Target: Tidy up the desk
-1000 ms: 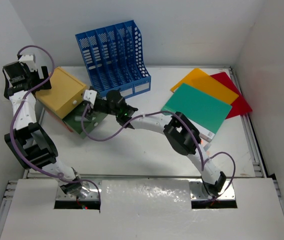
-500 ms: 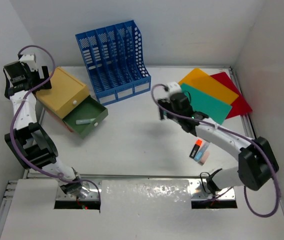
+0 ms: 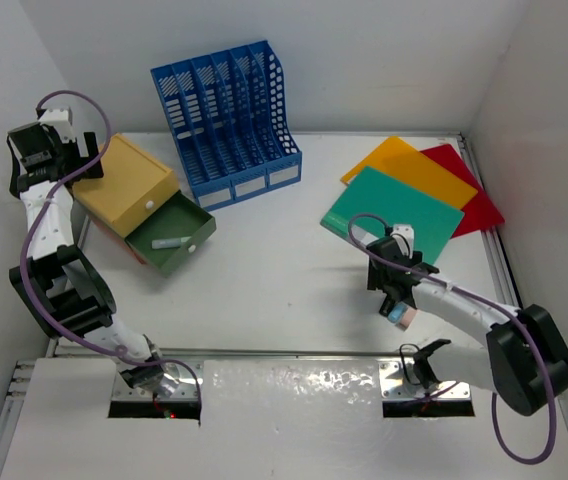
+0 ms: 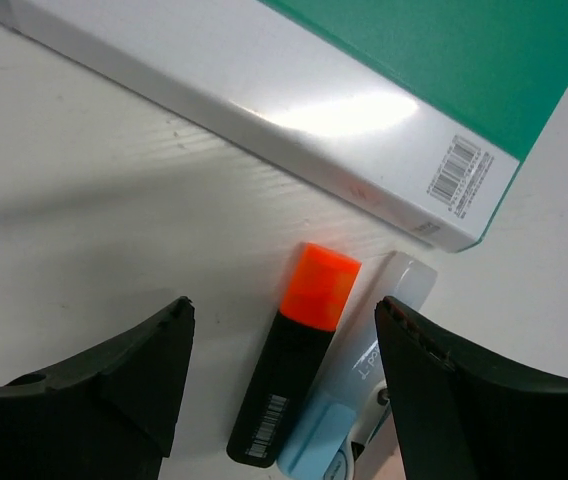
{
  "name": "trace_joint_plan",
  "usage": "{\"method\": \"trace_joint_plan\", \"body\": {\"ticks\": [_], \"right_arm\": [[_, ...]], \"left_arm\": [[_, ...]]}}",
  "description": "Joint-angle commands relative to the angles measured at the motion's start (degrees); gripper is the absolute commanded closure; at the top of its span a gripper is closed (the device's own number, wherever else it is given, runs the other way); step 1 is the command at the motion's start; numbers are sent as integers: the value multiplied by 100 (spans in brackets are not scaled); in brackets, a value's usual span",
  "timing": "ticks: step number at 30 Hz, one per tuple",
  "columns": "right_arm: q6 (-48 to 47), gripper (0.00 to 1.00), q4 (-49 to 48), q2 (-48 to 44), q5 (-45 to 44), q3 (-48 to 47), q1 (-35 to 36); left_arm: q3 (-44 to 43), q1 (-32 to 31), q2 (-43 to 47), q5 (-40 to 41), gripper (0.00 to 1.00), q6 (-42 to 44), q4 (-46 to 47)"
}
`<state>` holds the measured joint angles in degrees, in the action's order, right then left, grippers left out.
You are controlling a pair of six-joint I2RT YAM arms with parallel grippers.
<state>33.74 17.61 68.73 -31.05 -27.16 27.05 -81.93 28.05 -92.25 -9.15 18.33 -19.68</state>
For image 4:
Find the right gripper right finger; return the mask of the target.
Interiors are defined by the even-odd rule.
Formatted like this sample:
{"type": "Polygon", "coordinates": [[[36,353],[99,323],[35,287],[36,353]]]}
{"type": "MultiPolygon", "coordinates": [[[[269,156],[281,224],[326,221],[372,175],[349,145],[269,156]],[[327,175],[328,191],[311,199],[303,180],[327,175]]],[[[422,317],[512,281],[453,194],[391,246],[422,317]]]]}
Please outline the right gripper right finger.
{"type": "Polygon", "coordinates": [[[488,350],[395,297],[375,324],[409,479],[568,479],[568,378],[488,350]]]}

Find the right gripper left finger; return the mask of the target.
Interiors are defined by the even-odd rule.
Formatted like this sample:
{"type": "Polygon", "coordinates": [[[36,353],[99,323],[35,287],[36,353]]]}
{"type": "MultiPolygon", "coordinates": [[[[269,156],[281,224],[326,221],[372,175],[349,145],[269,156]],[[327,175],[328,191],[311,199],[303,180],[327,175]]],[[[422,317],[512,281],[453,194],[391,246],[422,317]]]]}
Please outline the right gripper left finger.
{"type": "Polygon", "coordinates": [[[137,326],[0,386],[0,479],[156,479],[171,454],[195,309],[137,326]]]}

